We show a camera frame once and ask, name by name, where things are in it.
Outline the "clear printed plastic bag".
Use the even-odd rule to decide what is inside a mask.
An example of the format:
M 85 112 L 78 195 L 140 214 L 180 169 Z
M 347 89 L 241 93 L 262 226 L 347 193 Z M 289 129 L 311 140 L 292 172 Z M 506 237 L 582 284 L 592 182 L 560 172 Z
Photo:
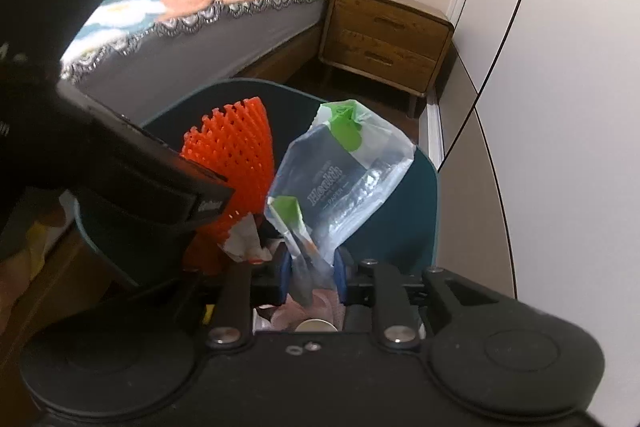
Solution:
M 334 254 L 386 202 L 411 167 L 404 132 L 356 100 L 323 103 L 288 146 L 265 216 L 292 258 L 288 292 L 304 307 L 333 289 Z

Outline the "orange foam fruit net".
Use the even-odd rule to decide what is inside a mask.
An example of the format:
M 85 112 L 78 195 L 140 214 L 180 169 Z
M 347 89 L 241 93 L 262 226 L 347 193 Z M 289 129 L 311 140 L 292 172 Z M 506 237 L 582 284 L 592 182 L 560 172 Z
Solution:
M 186 248 L 183 266 L 209 277 L 230 267 L 232 260 L 222 249 L 229 230 L 247 213 L 257 225 L 274 179 L 272 135 L 262 100 L 244 100 L 215 108 L 183 137 L 181 156 L 224 176 L 234 190 L 218 218 L 196 231 Z

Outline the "dark teal trash bin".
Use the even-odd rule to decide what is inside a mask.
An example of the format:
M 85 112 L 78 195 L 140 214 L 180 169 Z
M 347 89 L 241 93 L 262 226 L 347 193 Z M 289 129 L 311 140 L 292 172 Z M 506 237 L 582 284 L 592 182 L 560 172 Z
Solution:
M 320 98 L 267 80 L 233 78 L 209 83 L 153 116 L 136 120 L 144 130 L 179 150 L 183 135 L 201 124 L 213 108 L 258 96 L 265 105 L 273 136 L 274 160 L 309 128 Z M 374 258 L 419 274 L 432 263 L 438 225 L 437 172 L 420 150 L 390 198 L 345 246 L 359 261 Z M 130 221 L 115 210 L 91 202 L 76 205 L 78 229 L 103 258 L 131 282 L 160 286 L 182 279 L 182 258 L 192 236 L 178 236 L 155 225 Z

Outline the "white crumpled paper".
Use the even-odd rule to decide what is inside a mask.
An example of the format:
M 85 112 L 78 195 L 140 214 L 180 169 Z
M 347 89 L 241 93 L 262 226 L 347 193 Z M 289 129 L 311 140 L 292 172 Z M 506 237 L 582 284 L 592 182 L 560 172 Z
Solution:
M 235 262 L 262 263 L 272 260 L 272 254 L 262 247 L 255 218 L 247 213 L 229 230 L 221 249 Z

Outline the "bed with grey mattress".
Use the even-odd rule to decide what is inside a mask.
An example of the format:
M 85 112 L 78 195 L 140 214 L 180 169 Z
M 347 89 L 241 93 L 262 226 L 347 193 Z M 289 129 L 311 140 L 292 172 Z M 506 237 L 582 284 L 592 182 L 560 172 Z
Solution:
M 319 23 L 324 2 L 106 0 L 65 51 L 62 77 L 142 124 Z

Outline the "white sliding wardrobe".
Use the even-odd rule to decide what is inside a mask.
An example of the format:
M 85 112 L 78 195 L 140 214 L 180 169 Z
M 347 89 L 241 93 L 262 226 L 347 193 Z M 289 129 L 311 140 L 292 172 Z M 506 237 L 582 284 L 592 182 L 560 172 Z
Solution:
M 639 0 L 465 0 L 436 261 L 587 329 L 590 411 L 639 421 Z

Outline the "wooden nightstand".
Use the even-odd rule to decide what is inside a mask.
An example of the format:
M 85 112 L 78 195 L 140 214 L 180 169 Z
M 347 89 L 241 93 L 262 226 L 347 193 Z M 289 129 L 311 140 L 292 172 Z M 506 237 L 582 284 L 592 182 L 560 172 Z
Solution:
M 319 58 L 424 98 L 448 53 L 454 26 L 411 0 L 330 0 Z

